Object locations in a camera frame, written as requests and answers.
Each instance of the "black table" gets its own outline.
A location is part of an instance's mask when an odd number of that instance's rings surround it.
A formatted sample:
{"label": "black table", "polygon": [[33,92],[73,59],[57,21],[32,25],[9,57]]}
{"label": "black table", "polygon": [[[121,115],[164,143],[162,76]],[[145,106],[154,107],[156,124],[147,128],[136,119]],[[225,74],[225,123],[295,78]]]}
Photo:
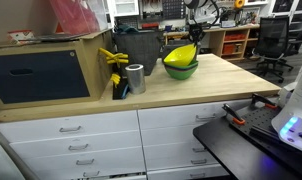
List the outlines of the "black table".
{"label": "black table", "polygon": [[235,179],[295,180],[296,174],[229,127],[224,117],[193,130],[193,135]]}

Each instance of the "green bowl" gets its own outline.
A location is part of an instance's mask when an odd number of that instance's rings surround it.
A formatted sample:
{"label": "green bowl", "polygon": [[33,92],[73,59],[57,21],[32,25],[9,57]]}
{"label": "green bowl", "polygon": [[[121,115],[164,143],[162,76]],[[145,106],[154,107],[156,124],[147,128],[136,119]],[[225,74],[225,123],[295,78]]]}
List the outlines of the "green bowl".
{"label": "green bowl", "polygon": [[198,68],[198,66],[194,66],[188,70],[177,70],[168,66],[164,66],[167,73],[174,79],[185,80],[188,79]]}
{"label": "green bowl", "polygon": [[192,69],[194,66],[197,66],[199,62],[197,60],[192,60],[189,65],[187,66],[174,66],[174,65],[169,65],[164,63],[164,66],[170,67],[172,69],[177,69],[177,70],[188,70]]}

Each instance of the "white drawer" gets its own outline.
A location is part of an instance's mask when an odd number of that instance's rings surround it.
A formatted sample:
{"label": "white drawer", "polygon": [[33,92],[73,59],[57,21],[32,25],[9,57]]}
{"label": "white drawer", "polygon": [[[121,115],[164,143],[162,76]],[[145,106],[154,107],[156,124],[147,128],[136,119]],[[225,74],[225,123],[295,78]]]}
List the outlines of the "white drawer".
{"label": "white drawer", "polygon": [[138,110],[140,127],[144,129],[203,124],[224,116],[222,109],[228,103],[235,109],[245,107],[250,100],[223,101],[163,108]]}
{"label": "white drawer", "polygon": [[147,174],[148,180],[186,180],[228,175],[219,164],[150,171]]}
{"label": "white drawer", "polygon": [[143,146],[197,141],[192,132],[193,129],[198,126],[199,125],[188,125],[142,130]]}
{"label": "white drawer", "polygon": [[9,142],[139,130],[136,111],[0,123]]}
{"label": "white drawer", "polygon": [[141,146],[141,137],[139,131],[129,131],[43,141],[10,143],[10,146],[21,158],[26,159],[42,156],[137,147]]}
{"label": "white drawer", "polygon": [[147,170],[218,163],[200,143],[178,143],[144,147]]}
{"label": "white drawer", "polygon": [[141,147],[23,159],[23,161],[40,179],[72,179],[83,177],[84,173],[87,176],[109,176],[145,172]]}

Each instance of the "drawer handle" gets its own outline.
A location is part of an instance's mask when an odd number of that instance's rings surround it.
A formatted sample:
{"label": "drawer handle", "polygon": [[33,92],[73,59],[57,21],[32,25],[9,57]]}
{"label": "drawer handle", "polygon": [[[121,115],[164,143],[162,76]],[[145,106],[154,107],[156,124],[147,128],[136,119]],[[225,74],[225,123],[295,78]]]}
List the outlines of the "drawer handle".
{"label": "drawer handle", "polygon": [[100,173],[100,171],[95,172],[95,173],[87,173],[87,172],[84,172],[84,173],[83,173],[83,177],[94,177],[94,176],[98,176],[99,173]]}
{"label": "drawer handle", "polygon": [[81,129],[81,126],[75,127],[75,128],[60,128],[60,132],[75,132],[79,131]]}
{"label": "drawer handle", "polygon": [[199,152],[206,152],[206,148],[192,148],[193,152],[199,153]]}
{"label": "drawer handle", "polygon": [[76,165],[89,165],[89,164],[92,164],[93,161],[94,161],[94,159],[84,160],[84,161],[77,160],[77,162],[75,164]]}
{"label": "drawer handle", "polygon": [[191,160],[191,163],[192,163],[193,165],[205,164],[205,163],[207,163],[207,159]]}
{"label": "drawer handle", "polygon": [[78,151],[78,150],[83,150],[83,149],[86,149],[87,147],[89,146],[89,144],[85,144],[85,145],[82,145],[82,146],[69,146],[69,150],[70,151]]}
{"label": "drawer handle", "polygon": [[205,173],[201,174],[190,174],[191,179],[202,179],[205,178]]}
{"label": "drawer handle", "polygon": [[210,116],[210,117],[200,117],[199,115],[196,115],[195,122],[206,122],[206,121],[209,121],[214,118],[216,118],[215,113],[213,113],[212,116]]}

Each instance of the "yellow bowl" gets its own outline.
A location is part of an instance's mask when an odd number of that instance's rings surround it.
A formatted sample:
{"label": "yellow bowl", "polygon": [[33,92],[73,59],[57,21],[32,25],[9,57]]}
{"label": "yellow bowl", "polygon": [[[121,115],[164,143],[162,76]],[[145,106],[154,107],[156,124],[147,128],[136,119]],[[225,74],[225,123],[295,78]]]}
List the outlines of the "yellow bowl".
{"label": "yellow bowl", "polygon": [[193,60],[196,51],[194,44],[178,47],[164,59],[164,63],[172,66],[187,66]]}

